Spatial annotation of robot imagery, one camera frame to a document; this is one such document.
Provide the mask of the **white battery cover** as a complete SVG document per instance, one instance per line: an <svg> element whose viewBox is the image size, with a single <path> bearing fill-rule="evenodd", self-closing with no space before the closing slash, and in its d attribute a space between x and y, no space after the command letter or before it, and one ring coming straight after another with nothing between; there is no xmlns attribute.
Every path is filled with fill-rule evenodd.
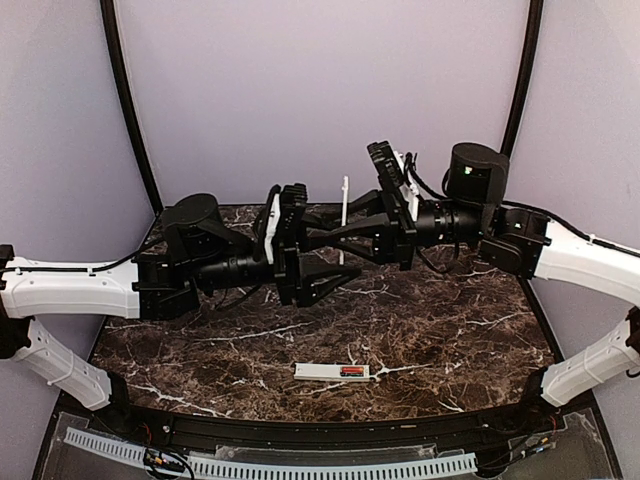
<svg viewBox="0 0 640 480"><path fill-rule="evenodd" d="M344 227L347 224L348 218L348 203L349 203L349 176L345 175L342 182L342 203L341 203L341 226Z"/></svg>

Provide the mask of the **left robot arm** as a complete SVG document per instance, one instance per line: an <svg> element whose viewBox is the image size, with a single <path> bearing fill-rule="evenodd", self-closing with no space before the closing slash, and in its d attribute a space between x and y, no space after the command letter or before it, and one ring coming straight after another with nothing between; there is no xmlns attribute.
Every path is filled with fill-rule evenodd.
<svg viewBox="0 0 640 480"><path fill-rule="evenodd" d="M1 247L1 357L22 362L73 396L120 436L141 427L126 382L79 358L38 321L48 314L172 320L198 309L201 295L275 285L284 305L308 307L355 279L359 268L304 265L297 239L306 202L273 190L251 238L225 225L211 194L188 196L158 218L166 250L153 242L111 263L46 263Z"/></svg>

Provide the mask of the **white remote control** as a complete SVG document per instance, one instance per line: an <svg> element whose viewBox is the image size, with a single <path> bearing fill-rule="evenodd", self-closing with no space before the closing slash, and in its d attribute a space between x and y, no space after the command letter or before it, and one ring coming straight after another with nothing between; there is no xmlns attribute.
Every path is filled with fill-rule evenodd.
<svg viewBox="0 0 640 480"><path fill-rule="evenodd" d="M362 366L365 368L365 375L363 377L341 376L340 368L344 366ZM294 369L294 379L300 381L368 382L371 375L368 365L297 363Z"/></svg>

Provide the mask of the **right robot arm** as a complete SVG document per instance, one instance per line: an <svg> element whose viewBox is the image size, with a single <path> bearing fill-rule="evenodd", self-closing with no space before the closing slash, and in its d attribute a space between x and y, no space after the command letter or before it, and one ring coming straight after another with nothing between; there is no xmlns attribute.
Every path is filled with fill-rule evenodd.
<svg viewBox="0 0 640 480"><path fill-rule="evenodd" d="M534 432L560 407L612 377L639 371L639 252L584 233L541 208L504 198L509 160L489 147L456 144L441 195L415 169L416 157L388 142L367 148L379 189L345 207L365 211L354 223L315 233L312 246L331 246L377 264L412 265L423 249L466 244L493 267L521 279L567 282L631 304L626 318L578 354L530 375L510 413L521 434Z"/></svg>

